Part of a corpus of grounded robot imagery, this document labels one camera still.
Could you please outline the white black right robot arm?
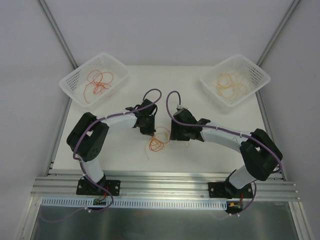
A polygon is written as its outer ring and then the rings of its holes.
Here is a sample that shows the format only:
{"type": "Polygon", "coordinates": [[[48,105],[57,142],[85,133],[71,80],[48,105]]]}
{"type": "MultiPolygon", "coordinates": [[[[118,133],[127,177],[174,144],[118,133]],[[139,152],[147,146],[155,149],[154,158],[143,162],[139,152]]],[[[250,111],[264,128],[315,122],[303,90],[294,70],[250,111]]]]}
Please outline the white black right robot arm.
{"type": "Polygon", "coordinates": [[[196,120],[185,107],[178,107],[172,116],[170,139],[215,143],[241,154],[243,166],[213,188],[213,194],[220,198],[236,198],[248,184],[265,181],[281,166],[283,159],[283,154],[264,130],[257,128],[241,133],[215,126],[209,119],[196,120]]]}

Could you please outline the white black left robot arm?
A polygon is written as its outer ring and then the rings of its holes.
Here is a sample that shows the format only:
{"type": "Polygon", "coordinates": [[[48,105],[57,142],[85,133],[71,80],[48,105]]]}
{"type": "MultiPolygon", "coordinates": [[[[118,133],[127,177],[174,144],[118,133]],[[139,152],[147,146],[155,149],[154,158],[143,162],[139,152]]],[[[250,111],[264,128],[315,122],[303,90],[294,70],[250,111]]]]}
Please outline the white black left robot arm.
{"type": "Polygon", "coordinates": [[[119,196],[120,180],[107,179],[100,164],[100,153],[108,134],[121,130],[139,128],[142,135],[155,135],[155,116],[158,107],[148,99],[125,111],[104,118],[90,112],[82,115],[66,143],[78,161],[84,176],[78,181],[79,196],[119,196]]]}

